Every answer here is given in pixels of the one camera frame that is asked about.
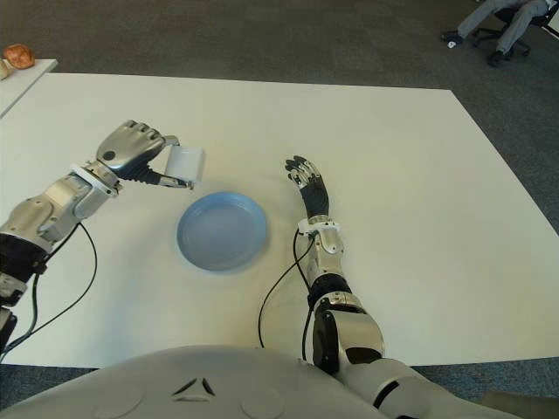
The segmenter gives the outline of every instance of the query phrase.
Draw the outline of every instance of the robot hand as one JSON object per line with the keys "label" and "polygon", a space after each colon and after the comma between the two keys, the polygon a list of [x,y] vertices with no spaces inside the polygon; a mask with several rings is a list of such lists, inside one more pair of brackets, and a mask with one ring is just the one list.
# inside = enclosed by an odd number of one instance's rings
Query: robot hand
{"label": "robot hand", "polygon": [[286,160],[286,170],[291,179],[300,189],[307,217],[328,215],[328,192],[324,186],[321,173],[315,165],[298,155],[293,160]]}
{"label": "robot hand", "polygon": [[186,188],[181,179],[155,172],[148,163],[167,146],[178,146],[173,135],[162,136],[146,124],[127,120],[97,149],[97,160],[119,178],[171,188]]}

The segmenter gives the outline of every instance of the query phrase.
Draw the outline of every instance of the robot forearm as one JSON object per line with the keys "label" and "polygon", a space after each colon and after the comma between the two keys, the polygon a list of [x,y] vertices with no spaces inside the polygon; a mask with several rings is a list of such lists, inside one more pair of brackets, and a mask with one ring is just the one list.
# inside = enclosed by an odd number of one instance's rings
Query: robot forearm
{"label": "robot forearm", "polygon": [[455,397],[400,361],[383,358],[378,324],[351,292],[342,273],[343,242],[339,225],[328,217],[328,206],[316,214],[313,203],[328,202],[316,167],[302,157],[286,162],[289,178],[300,188],[308,219],[299,231],[314,238],[309,252],[308,304],[314,311],[313,362],[389,418],[450,419],[516,416]]}
{"label": "robot forearm", "polygon": [[101,143],[94,162],[72,166],[70,174],[11,212],[0,227],[0,351],[16,322],[3,306],[14,306],[29,278],[45,271],[53,245],[108,198],[118,196],[119,179],[175,188],[192,186],[156,173],[148,165],[164,147],[178,144],[175,136],[161,136],[145,124],[128,120]]}

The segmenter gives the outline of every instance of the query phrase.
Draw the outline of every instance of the office chair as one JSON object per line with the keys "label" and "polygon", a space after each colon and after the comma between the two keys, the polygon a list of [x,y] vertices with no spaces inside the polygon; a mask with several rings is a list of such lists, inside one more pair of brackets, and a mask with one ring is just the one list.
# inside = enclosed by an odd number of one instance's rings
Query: office chair
{"label": "office chair", "polygon": [[[553,18],[553,16],[557,12],[557,9],[559,9],[559,3],[556,4],[555,6],[553,6],[551,9],[549,9],[548,13],[546,15],[534,17],[532,19],[532,21],[530,22],[530,25],[537,26],[539,28],[542,28],[543,26],[547,26],[549,21]],[[480,46],[480,43],[482,43],[484,41],[487,41],[488,39],[500,38],[500,36],[503,34],[503,32],[506,31],[508,29],[508,26],[512,23],[513,18],[514,18],[514,14],[517,11],[518,11],[518,9],[516,9],[516,8],[506,8],[506,9],[502,9],[502,10],[497,11],[494,15],[500,21],[502,21],[505,25],[500,29],[500,31],[496,31],[495,29],[487,29],[487,28],[477,29],[473,33],[473,35],[476,38],[479,36],[480,32],[485,32],[485,33],[488,33],[489,35],[486,35],[485,37],[477,38],[475,40],[475,42],[473,43],[473,46],[475,46],[477,48],[478,46]],[[524,57],[527,57],[529,55],[530,51],[532,51],[532,47],[530,45],[528,45],[525,42],[518,39],[514,43],[513,47],[510,49],[510,51],[505,55],[505,59],[511,59],[511,57],[513,56],[513,53],[514,53],[514,47],[517,46],[517,45],[524,48],[524,52],[522,53],[522,55]]]}

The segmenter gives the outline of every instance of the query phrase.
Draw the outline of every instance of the gray carpet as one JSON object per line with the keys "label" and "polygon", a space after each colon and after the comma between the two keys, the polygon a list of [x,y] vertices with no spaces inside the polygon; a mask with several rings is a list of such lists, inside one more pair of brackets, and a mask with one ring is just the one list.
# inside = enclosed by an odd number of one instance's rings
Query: gray carpet
{"label": "gray carpet", "polygon": [[[471,0],[0,0],[3,45],[104,72],[451,89],[559,231],[559,41],[530,29],[528,58],[499,69],[494,44],[448,50],[438,32]],[[490,18],[490,27],[498,21]],[[456,394],[559,396],[557,359],[421,367]],[[0,367],[1,407],[83,373]]]}

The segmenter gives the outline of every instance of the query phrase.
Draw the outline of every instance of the shoe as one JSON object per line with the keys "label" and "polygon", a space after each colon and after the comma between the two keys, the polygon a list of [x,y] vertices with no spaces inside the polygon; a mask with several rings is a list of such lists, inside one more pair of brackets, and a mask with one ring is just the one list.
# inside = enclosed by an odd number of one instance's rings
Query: shoe
{"label": "shoe", "polygon": [[491,54],[487,58],[487,63],[491,67],[497,67],[497,66],[499,66],[500,61],[504,58],[505,58],[505,55],[501,51],[495,51],[493,54]]}
{"label": "shoe", "polygon": [[440,32],[440,40],[444,42],[453,42],[460,45],[464,39],[458,34],[458,31]]}

